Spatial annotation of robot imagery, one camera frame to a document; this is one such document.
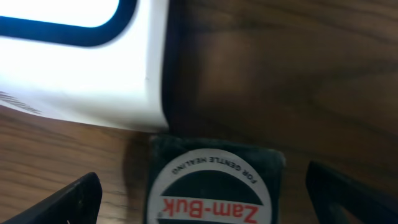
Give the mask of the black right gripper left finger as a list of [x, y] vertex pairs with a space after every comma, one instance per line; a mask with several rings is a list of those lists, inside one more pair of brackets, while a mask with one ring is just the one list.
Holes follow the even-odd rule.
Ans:
[[89, 172], [3, 224], [95, 224], [103, 190]]

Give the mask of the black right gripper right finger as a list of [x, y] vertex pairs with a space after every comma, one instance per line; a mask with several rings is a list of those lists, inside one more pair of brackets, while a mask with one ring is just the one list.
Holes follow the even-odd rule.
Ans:
[[320, 223], [348, 223], [343, 209], [363, 223], [397, 223], [397, 199], [331, 167], [311, 161], [305, 179]]

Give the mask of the dark green Zam-Buk box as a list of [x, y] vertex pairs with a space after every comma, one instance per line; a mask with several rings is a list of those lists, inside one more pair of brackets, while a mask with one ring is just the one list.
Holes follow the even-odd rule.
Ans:
[[215, 139], [157, 136], [145, 223], [279, 222], [283, 153]]

